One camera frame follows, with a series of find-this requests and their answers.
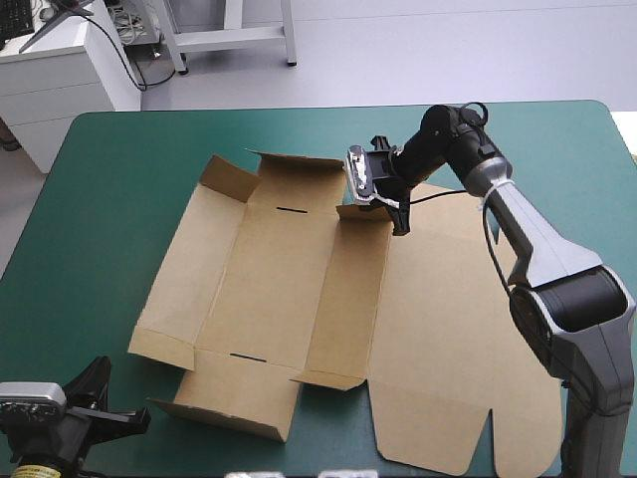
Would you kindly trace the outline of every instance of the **white floor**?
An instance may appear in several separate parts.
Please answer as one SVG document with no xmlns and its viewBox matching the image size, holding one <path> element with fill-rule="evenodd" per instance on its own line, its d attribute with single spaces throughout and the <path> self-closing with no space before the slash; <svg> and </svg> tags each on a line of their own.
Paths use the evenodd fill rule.
<svg viewBox="0 0 637 478">
<path fill-rule="evenodd" d="M 219 1 L 179 0 L 182 30 L 218 25 Z M 280 18 L 245 0 L 247 25 Z M 299 65 L 283 49 L 193 54 L 190 74 L 146 93 L 146 110 L 594 99 L 637 112 L 637 1 L 295 0 Z M 170 70 L 142 63 L 150 82 Z M 637 114 L 618 114 L 637 153 Z M 0 151 L 0 272 L 44 181 Z"/>
</svg>

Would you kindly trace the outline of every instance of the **green table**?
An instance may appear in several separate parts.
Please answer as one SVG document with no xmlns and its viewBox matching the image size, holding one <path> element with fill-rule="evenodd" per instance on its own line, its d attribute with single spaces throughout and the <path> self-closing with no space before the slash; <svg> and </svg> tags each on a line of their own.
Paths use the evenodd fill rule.
<svg viewBox="0 0 637 478">
<path fill-rule="evenodd" d="M 637 293 L 637 171 L 606 107 L 565 102 L 490 109 L 489 132 L 513 162 L 522 191 L 567 238 L 598 251 Z M 95 356 L 108 355 L 113 409 L 142 406 L 148 396 L 171 399 L 181 370 L 128 355 L 126 347 L 211 153 L 250 169 L 257 157 L 245 148 L 343 157 L 352 143 L 377 133 L 403 142 L 423 112 L 383 107 L 81 116 L 0 283 L 0 378 L 65 382 Z M 459 186 L 448 167 L 432 182 Z M 154 476 L 256 469 L 312 475 L 347 467 L 433 475 L 378 455 L 364 386 L 347 393 L 305 386 L 287 445 L 152 411 L 145 436 L 95 447 L 88 468 Z M 3 439 L 1 472 L 10 470 L 8 456 Z M 549 473 L 557 470 L 555 463 Z M 623 471 L 637 474 L 637 412 Z M 490 425 L 470 475 L 493 475 Z"/>
</svg>

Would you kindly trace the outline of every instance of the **black cable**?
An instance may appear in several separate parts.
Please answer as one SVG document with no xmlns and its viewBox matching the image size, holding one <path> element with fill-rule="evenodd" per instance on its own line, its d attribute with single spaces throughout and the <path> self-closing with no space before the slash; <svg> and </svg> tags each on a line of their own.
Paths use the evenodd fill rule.
<svg viewBox="0 0 637 478">
<path fill-rule="evenodd" d="M 432 194 L 431 196 L 425 196 L 425 197 L 421 197 L 420 199 L 416 199 L 415 201 L 411 201 L 409 204 L 419 204 L 421 202 L 425 202 L 425 201 L 428 201 L 430 199 L 435 199 L 437 197 L 448 196 L 450 194 L 462 194 L 462 193 L 465 193 L 465 192 L 467 192 L 467 191 L 465 191 L 464 189 L 458 189 L 457 191 L 438 192 L 436 194 Z"/>
<path fill-rule="evenodd" d="M 139 66 L 139 63 L 137 62 L 137 60 L 133 59 L 132 62 L 134 63 L 135 67 L 137 68 L 137 70 L 139 71 L 139 77 L 141 78 L 141 86 L 143 88 L 145 88 L 145 91 L 149 88 L 149 87 L 156 87 L 158 85 L 163 85 L 164 83 L 170 81 L 170 79 L 172 77 L 175 76 L 175 73 L 177 73 L 176 70 L 172 70 L 172 73 L 170 75 L 168 75 L 168 77 L 164 78 L 163 80 L 161 80 L 160 82 L 156 82 L 156 83 L 148 83 L 146 81 L 146 77 L 143 75 L 143 70 L 141 69 L 141 67 Z"/>
<path fill-rule="evenodd" d="M 505 277 L 505 273 L 502 272 L 502 267 L 500 267 L 500 262 L 498 261 L 498 257 L 496 256 L 496 251 L 494 251 L 494 245 L 491 243 L 491 237 L 489 235 L 489 223 L 487 222 L 487 205 L 483 204 L 482 208 L 482 227 L 485 231 L 485 240 L 487 241 L 487 249 L 489 249 L 489 255 L 491 256 L 491 260 L 494 263 L 494 267 L 496 268 L 496 272 L 498 273 L 498 278 L 500 279 L 500 283 L 502 284 L 503 289 L 507 293 L 509 299 L 511 298 L 511 290 L 509 289 L 509 285 L 507 284 L 507 278 Z"/>
<path fill-rule="evenodd" d="M 119 62 L 121 63 L 121 65 L 123 66 L 124 70 L 126 71 L 126 74 L 128 75 L 128 78 L 130 79 L 130 81 L 132 82 L 132 84 L 141 92 L 146 92 L 148 90 L 148 87 L 155 87 L 157 85 L 162 85 L 164 83 L 166 83 L 167 81 L 169 81 L 175 74 L 175 70 L 172 71 L 172 73 L 165 78 L 164 80 L 161 80 L 160 82 L 157 83 L 147 83 L 145 78 L 143 77 L 143 73 L 141 72 L 141 69 L 139 68 L 139 66 L 137 66 L 137 68 L 139 69 L 139 74 L 141 75 L 142 81 L 143 83 L 140 85 L 137 80 L 134 78 L 134 76 L 132 75 L 132 73 L 130 72 L 130 70 L 128 69 L 128 66 L 126 65 L 126 61 L 124 60 L 123 56 L 121 55 L 121 53 L 119 52 L 119 49 L 117 48 L 117 45 L 115 44 L 114 39 L 110 36 L 110 34 L 102 27 L 102 25 L 100 25 L 98 22 L 96 22 L 95 20 L 93 20 L 91 17 L 84 15 L 76 10 L 74 10 L 73 8 L 68 7 L 67 5 L 65 5 L 64 1 L 60 1 L 60 0 L 52 0 L 52 3 L 54 3 L 56 6 L 58 7 L 62 7 L 65 10 L 71 12 L 73 15 L 77 16 L 77 17 L 82 17 L 84 18 L 87 22 L 95 25 L 96 27 L 98 27 L 98 29 L 104 33 L 106 35 L 106 38 L 108 39 L 108 41 L 110 42 L 110 44 L 112 45 L 113 49 L 115 50 L 115 52 L 117 53 L 117 57 L 119 58 Z"/>
</svg>

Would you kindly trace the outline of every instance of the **cardboard flap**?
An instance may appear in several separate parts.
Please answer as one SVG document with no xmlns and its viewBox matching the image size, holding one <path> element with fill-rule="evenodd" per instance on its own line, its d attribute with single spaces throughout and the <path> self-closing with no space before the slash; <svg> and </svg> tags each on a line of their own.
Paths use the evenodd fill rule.
<svg viewBox="0 0 637 478">
<path fill-rule="evenodd" d="M 355 386 L 362 385 L 365 382 L 365 378 L 338 375 L 336 373 L 328 373 L 326 371 L 305 370 L 296 375 L 293 378 L 293 381 L 347 391 L 353 389 Z"/>
<path fill-rule="evenodd" d="M 166 413 L 178 416 L 179 418 L 199 421 L 224 428 L 233 428 L 239 431 L 264 436 L 271 440 L 286 441 L 286 439 L 281 436 L 281 433 L 279 433 L 279 430 L 274 426 L 264 425 L 263 423 L 246 420 L 238 416 L 224 415 L 223 413 L 191 405 L 171 403 L 155 398 L 149 398 L 148 401 L 151 401 Z"/>
<path fill-rule="evenodd" d="M 384 458 L 454 476 L 467 472 L 488 408 L 372 379 L 368 385 Z"/>
<path fill-rule="evenodd" d="M 337 223 L 249 203 L 196 347 L 303 369 Z"/>
<path fill-rule="evenodd" d="M 378 448 L 462 474 L 492 409 L 500 476 L 534 477 L 558 450 L 559 385 L 519 336 L 480 213 L 459 196 L 414 207 L 412 232 L 390 241 L 369 362 Z M 498 252 L 512 262 L 504 245 Z"/>
<path fill-rule="evenodd" d="M 343 388 L 367 377 L 390 233 L 391 223 L 385 221 L 339 221 L 320 293 L 307 373 L 298 378 L 301 381 Z M 345 377 L 354 380 L 342 385 Z"/>
<path fill-rule="evenodd" d="M 173 400 L 227 417 L 241 417 L 278 430 L 288 438 L 299 384 L 298 371 L 250 358 L 196 351 L 195 370 L 188 371 Z"/>
<path fill-rule="evenodd" d="M 128 352 L 195 370 L 195 348 L 192 344 L 140 326 L 135 327 Z"/>
<path fill-rule="evenodd" d="M 259 185 L 260 178 L 215 154 L 201 174 L 199 182 L 226 196 L 247 202 Z"/>
<path fill-rule="evenodd" d="M 196 186 L 137 322 L 130 352 L 177 366 L 192 363 L 185 349 L 178 352 L 173 346 L 194 345 L 245 207 L 236 199 Z M 146 331 L 155 332 L 157 340 L 150 340 Z"/>
<path fill-rule="evenodd" d="M 336 206 L 336 212 L 340 219 L 361 221 L 391 221 L 389 213 L 384 207 L 377 207 L 370 211 L 362 211 L 356 204 L 343 204 Z"/>
<path fill-rule="evenodd" d="M 345 173 L 342 161 L 261 152 L 261 183 L 250 203 L 334 213 L 342 202 Z"/>
</svg>

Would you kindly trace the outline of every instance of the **white cabinet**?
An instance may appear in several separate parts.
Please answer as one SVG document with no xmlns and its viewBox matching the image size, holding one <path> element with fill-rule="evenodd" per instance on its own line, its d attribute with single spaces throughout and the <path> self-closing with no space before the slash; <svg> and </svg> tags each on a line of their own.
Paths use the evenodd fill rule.
<svg viewBox="0 0 637 478">
<path fill-rule="evenodd" d="M 88 7 L 130 65 L 103 0 Z M 41 22 L 36 19 L 38 29 Z M 97 27 L 72 17 L 23 54 L 29 39 L 10 40 L 0 51 L 0 118 L 38 168 L 48 172 L 73 119 L 87 112 L 139 111 L 140 91 Z"/>
</svg>

